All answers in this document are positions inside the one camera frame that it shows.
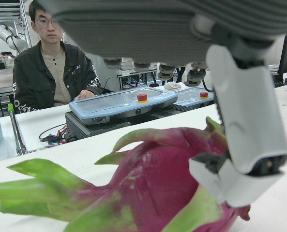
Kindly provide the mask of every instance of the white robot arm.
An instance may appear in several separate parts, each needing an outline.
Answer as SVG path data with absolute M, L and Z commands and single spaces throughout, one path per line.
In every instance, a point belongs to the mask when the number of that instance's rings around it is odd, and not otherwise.
M 19 53 L 28 48 L 27 42 L 13 35 L 4 25 L 0 25 L 0 38 L 5 41 L 9 47 Z
M 160 62 L 161 78 L 174 67 L 199 61 L 189 76 L 194 86 L 204 76 L 196 71 L 204 69 L 205 60 L 229 151 L 224 158 L 196 156 L 189 168 L 219 202 L 248 205 L 283 175 L 287 140 L 264 56 L 277 37 L 287 34 L 287 0 L 278 7 L 271 7 L 274 0 L 41 4 L 83 50 L 105 60 Z

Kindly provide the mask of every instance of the red emergency stop button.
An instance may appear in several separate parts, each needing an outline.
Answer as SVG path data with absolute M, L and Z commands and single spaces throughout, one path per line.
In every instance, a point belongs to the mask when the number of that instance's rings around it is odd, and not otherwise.
M 137 95 L 138 102 L 144 102 L 148 100 L 148 95 L 146 93 Z
M 200 93 L 200 98 L 208 98 L 208 92 L 201 92 Z

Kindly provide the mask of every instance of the table surface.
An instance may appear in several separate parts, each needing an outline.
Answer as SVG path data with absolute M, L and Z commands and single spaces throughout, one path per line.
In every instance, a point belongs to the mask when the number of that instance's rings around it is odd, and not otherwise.
M 0 96 L 13 94 L 12 82 L 12 68 L 0 70 Z
M 276 88 L 275 92 L 278 98 L 276 104 L 280 107 L 287 134 L 287 86 Z M 41 145 L 41 142 L 37 141 L 39 132 L 42 132 L 45 128 L 50 128 L 65 122 L 63 113 L 69 110 L 67 107 L 68 106 L 54 107 L 17 115 L 17 120 L 23 133 L 23 140 L 27 142 L 27 149 L 35 149 Z M 95 185 L 104 185 L 110 180 L 116 170 L 116 165 L 97 166 L 93 165 L 93 163 L 103 155 L 108 154 L 122 135 L 139 128 L 164 129 L 188 126 L 204 129 L 206 116 L 210 116 L 212 119 L 218 121 L 215 105 L 109 131 L 97 136 L 20 157 L 2 160 L 0 161 L 0 182 L 27 178 L 22 174 L 8 170 L 6 168 L 7 166 L 27 159 L 44 158 L 62 165 L 69 171 Z M 9 142 L 11 140 L 11 123 L 7 120 L 7 117 L 5 117 L 5 119 L 1 118 L 0 121 L 3 126 L 2 132 L 4 133 L 4 140 L 6 141 L 6 143 L 3 141 L 3 146 L 6 146 L 7 149 L 8 157 L 6 158 L 9 158 L 15 156 L 15 151 Z M 135 145 L 136 143 L 128 145 L 125 149 L 132 148 Z M 287 232 L 287 163 L 282 170 L 285 172 L 285 176 L 252 204 L 250 211 L 251 220 L 245 222 L 241 219 L 237 219 L 230 229 L 230 232 Z M 65 225 L 65 222 L 49 218 L 5 215 L 0 213 L 0 232 L 58 232 L 62 231 Z

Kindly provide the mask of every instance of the man's hand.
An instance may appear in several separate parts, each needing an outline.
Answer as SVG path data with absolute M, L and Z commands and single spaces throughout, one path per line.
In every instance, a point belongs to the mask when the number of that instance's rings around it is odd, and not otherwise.
M 95 97 L 95 95 L 92 92 L 84 89 L 80 92 L 80 94 L 76 98 L 84 99 L 84 98 L 91 98 L 91 97 Z

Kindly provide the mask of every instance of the dragon fruit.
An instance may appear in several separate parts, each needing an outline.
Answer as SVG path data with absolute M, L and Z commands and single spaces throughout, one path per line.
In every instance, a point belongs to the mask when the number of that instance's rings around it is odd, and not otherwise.
M 0 211 L 69 221 L 65 232 L 226 232 L 237 216 L 249 220 L 250 206 L 218 205 L 190 175 L 189 158 L 228 149 L 222 126 L 206 121 L 205 130 L 144 129 L 123 136 L 96 162 L 119 164 L 105 186 L 45 159 L 12 165 L 34 178 L 0 183 Z

